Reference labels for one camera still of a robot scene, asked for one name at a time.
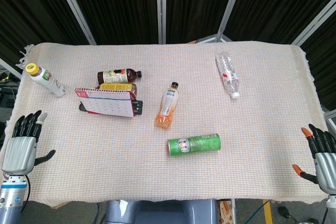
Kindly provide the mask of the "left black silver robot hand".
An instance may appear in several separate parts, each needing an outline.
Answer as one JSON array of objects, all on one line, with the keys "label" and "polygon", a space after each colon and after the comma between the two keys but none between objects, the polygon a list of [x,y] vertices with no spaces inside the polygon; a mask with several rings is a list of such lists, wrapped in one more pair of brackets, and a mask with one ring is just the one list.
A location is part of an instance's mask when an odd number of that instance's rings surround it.
[{"label": "left black silver robot hand", "polygon": [[7,175],[23,176],[29,174],[33,168],[50,160],[56,153],[55,150],[42,157],[36,157],[37,145],[41,129],[47,118],[47,113],[41,110],[34,114],[21,116],[15,123],[12,137],[9,139],[2,171]]}]

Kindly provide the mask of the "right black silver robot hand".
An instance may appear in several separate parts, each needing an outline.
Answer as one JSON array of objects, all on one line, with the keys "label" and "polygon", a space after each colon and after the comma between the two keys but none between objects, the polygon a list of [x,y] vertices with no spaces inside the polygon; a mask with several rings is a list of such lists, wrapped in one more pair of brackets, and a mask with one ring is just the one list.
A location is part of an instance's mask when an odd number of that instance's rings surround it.
[{"label": "right black silver robot hand", "polygon": [[335,138],[313,124],[308,127],[303,127],[301,131],[308,142],[316,174],[308,174],[296,164],[292,168],[299,177],[319,185],[326,194],[335,195]]}]

